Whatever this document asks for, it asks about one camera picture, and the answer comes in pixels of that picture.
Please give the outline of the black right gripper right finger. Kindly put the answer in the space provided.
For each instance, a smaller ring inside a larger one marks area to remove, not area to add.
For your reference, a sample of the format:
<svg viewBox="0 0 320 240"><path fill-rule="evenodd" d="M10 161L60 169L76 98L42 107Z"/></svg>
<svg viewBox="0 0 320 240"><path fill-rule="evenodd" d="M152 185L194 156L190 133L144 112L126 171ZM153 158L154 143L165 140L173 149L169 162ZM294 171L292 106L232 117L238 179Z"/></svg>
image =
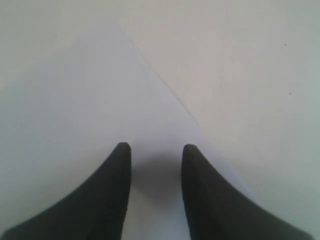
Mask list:
<svg viewBox="0 0 320 240"><path fill-rule="evenodd" d="M181 188L193 240L313 239L243 195L193 144L183 148Z"/></svg>

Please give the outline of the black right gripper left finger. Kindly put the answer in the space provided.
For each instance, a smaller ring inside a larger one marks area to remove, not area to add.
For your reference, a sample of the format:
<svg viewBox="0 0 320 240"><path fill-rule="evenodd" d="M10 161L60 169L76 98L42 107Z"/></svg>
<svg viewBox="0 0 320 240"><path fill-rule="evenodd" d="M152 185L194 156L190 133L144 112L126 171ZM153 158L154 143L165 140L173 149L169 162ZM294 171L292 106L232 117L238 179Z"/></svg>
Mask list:
<svg viewBox="0 0 320 240"><path fill-rule="evenodd" d="M119 240L131 177L131 147L121 142L78 188L43 212L7 229L1 239Z"/></svg>

